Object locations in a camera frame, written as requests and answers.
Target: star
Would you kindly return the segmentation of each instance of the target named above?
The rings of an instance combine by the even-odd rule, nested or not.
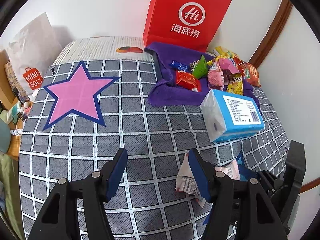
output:
[[[70,113],[106,126],[97,96],[119,78],[91,77],[85,63],[80,61],[67,80],[43,87],[55,99],[43,130]]]

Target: purple towel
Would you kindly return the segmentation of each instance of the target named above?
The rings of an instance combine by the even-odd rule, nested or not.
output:
[[[177,86],[175,82],[176,71],[169,66],[169,63],[176,60],[185,65],[189,65],[191,62],[199,60],[201,55],[204,55],[207,62],[212,60],[213,57],[193,49],[161,42],[153,42],[146,47],[146,49],[157,53],[159,68],[162,75],[162,79],[159,80],[158,77],[157,84],[149,93],[149,103],[153,106],[199,106],[209,92],[207,78],[200,79],[201,92],[193,92]],[[259,100],[253,94],[253,87],[246,80],[244,80],[243,91],[244,96],[253,98],[260,109]]]

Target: hi logo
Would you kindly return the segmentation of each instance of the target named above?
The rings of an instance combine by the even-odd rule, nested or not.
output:
[[[196,2],[187,2],[179,9],[179,19],[188,26],[197,26],[204,21],[204,8]]]

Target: grid tablecloth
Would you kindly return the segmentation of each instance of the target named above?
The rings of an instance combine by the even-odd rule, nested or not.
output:
[[[194,196],[176,193],[175,179],[184,154],[197,148],[205,161],[223,165],[242,151],[252,170],[270,170],[283,179],[289,141],[261,88],[265,129],[244,139],[210,143],[199,106],[153,107],[148,93],[157,82],[153,59],[87,60],[91,76],[120,76],[98,100],[106,127],[69,114],[43,131],[54,99],[39,91],[23,129],[20,147],[20,191],[26,237],[57,179],[85,178],[111,160],[119,147],[128,163],[116,196],[105,204],[116,239],[200,239],[211,205],[201,208]],[[44,85],[67,79],[78,62],[56,65]],[[88,239],[83,203],[78,200],[81,237]],[[228,238],[235,234],[230,226]]]

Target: barcode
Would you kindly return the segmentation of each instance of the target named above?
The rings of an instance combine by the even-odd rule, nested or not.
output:
[[[256,112],[250,112],[254,122],[259,122],[259,117]]]

